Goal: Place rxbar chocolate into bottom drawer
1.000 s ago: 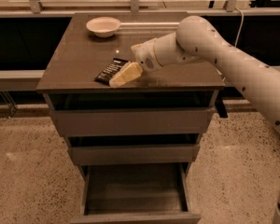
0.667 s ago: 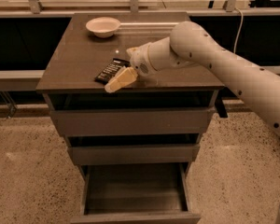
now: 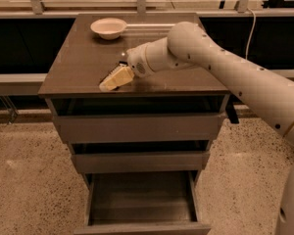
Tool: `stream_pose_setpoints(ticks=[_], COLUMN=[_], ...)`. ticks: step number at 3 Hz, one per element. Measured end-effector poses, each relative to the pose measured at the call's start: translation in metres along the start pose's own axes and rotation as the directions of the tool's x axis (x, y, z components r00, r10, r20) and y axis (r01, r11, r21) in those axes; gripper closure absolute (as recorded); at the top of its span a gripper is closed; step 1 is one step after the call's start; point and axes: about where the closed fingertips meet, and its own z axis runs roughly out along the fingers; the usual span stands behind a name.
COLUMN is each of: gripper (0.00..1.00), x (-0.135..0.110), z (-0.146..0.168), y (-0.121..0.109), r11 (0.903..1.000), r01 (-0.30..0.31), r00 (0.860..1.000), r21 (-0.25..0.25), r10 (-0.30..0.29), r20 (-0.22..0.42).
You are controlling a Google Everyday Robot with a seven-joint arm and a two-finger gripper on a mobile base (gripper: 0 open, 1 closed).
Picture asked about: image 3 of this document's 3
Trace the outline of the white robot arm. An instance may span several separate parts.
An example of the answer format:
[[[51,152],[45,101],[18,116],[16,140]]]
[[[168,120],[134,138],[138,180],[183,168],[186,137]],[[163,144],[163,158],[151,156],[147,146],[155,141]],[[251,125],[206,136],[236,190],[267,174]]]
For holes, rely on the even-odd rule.
[[[294,82],[222,49],[197,24],[174,25],[160,40],[127,51],[127,61],[99,83],[111,91],[159,71],[200,67],[294,146]],[[283,190],[275,235],[294,235],[294,165]]]

